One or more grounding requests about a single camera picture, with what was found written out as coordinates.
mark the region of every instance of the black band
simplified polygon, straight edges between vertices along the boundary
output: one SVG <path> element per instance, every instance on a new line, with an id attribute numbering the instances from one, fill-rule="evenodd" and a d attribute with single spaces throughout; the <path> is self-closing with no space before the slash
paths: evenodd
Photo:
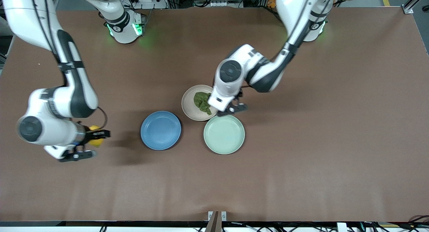
<path id="1" fill-rule="evenodd" d="M 311 11 L 311 12 L 310 12 L 310 14 L 311 14 L 312 16 L 317 17 L 317 18 L 321 18 L 321 17 L 325 17 L 325 16 L 327 16 L 327 15 L 329 14 L 329 12 L 327 12 L 327 13 L 325 13 L 325 14 L 319 14 L 319 13 L 315 13 L 315 12 Z"/>
<path id="2" fill-rule="evenodd" d="M 296 53 L 299 50 L 299 47 L 294 45 L 294 44 L 290 44 L 290 43 L 286 43 L 285 45 L 285 49 L 289 50 L 289 52 L 293 53 L 294 55 L 296 55 Z"/>
<path id="3" fill-rule="evenodd" d="M 255 75 L 256 74 L 256 71 L 258 71 L 259 70 L 259 68 L 261 67 L 261 66 L 263 66 L 263 65 L 265 65 L 265 64 L 268 64 L 270 62 L 270 60 L 268 59 L 268 58 L 265 58 L 265 57 L 262 57 L 259 61 L 258 61 L 258 63 L 255 65 L 255 67 L 253 67 L 253 69 L 251 69 L 249 72 L 248 72 L 248 74 L 247 74 L 247 76 L 246 76 L 246 82 L 247 82 L 247 84 L 248 85 L 250 85 L 251 86 L 251 84 L 250 84 L 250 80 L 253 78 L 253 75 Z"/>
<path id="4" fill-rule="evenodd" d="M 85 66 L 82 61 L 70 61 L 68 63 L 59 63 L 58 68 L 60 68 L 61 72 L 65 72 L 75 68 L 85 68 Z"/>
<path id="5" fill-rule="evenodd" d="M 104 18 L 104 20 L 106 20 L 106 22 L 111 23 L 111 24 L 112 23 L 117 23 L 117 22 L 122 21 L 125 18 L 126 15 L 127 15 L 127 12 L 124 10 L 124 13 L 122 13 L 121 17 L 116 18 L 114 20 L 110 20 L 110 19 Z"/>
<path id="6" fill-rule="evenodd" d="M 113 29 L 115 32 L 120 33 L 124 30 L 124 27 L 130 23 L 130 14 L 127 12 L 124 12 L 125 18 L 120 22 L 116 24 L 112 24 L 109 21 L 107 21 L 109 27 Z"/>
<path id="7" fill-rule="evenodd" d="M 55 117 L 57 117 L 59 119 L 64 119 L 65 117 L 61 116 L 60 113 L 58 113 L 57 107 L 55 107 L 55 103 L 54 103 L 54 93 L 55 93 L 55 90 L 58 89 L 58 88 L 59 87 L 45 89 L 40 94 L 40 99 L 46 100 L 48 102 L 49 110 L 51 111 L 51 113 Z"/>

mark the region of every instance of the beige plate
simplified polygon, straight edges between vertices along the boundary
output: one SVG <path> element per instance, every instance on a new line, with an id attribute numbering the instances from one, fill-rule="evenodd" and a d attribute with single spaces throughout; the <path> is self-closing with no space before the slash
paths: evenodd
<path id="1" fill-rule="evenodd" d="M 212 87 L 208 85 L 196 85 L 194 87 L 189 88 L 183 97 L 182 97 L 182 110 L 187 117 L 196 121 L 205 121 L 209 120 L 218 112 L 214 107 L 210 107 L 211 115 L 207 115 L 207 113 L 199 110 L 197 106 L 195 106 L 193 102 L 193 97 L 197 92 L 211 93 L 213 90 Z"/>

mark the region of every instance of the plate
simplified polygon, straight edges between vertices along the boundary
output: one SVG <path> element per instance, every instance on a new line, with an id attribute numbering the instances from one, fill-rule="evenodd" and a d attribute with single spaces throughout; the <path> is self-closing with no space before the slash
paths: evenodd
<path id="1" fill-rule="evenodd" d="M 244 142 L 243 124 L 234 116 L 215 116 L 204 128 L 204 141 L 217 154 L 231 154 Z"/>
<path id="2" fill-rule="evenodd" d="M 187 117 L 196 121 L 205 121 L 211 119 L 216 115 L 218 110 L 214 107 L 210 107 L 211 115 L 208 115 L 199 108 L 193 102 L 193 97 L 197 92 L 211 93 L 212 87 L 208 85 L 196 85 L 189 88 L 182 97 L 182 110 Z"/>
<path id="3" fill-rule="evenodd" d="M 160 151 L 176 144 L 181 131 L 180 121 L 173 113 L 157 111 L 144 119 L 140 135 L 148 148 Z"/>

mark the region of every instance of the blue plate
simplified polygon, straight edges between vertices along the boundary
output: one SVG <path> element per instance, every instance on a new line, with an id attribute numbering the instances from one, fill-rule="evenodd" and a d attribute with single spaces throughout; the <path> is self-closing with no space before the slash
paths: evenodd
<path id="1" fill-rule="evenodd" d="M 180 121 L 173 113 L 157 111 L 144 119 L 140 135 L 148 148 L 160 151 L 176 144 L 181 131 Z"/>

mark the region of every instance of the light green plate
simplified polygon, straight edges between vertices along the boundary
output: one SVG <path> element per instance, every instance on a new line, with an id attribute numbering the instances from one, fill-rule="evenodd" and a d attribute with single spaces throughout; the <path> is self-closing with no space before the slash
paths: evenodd
<path id="1" fill-rule="evenodd" d="M 231 154 L 244 142 L 243 124 L 234 116 L 215 116 L 204 128 L 204 141 L 217 154 Z"/>

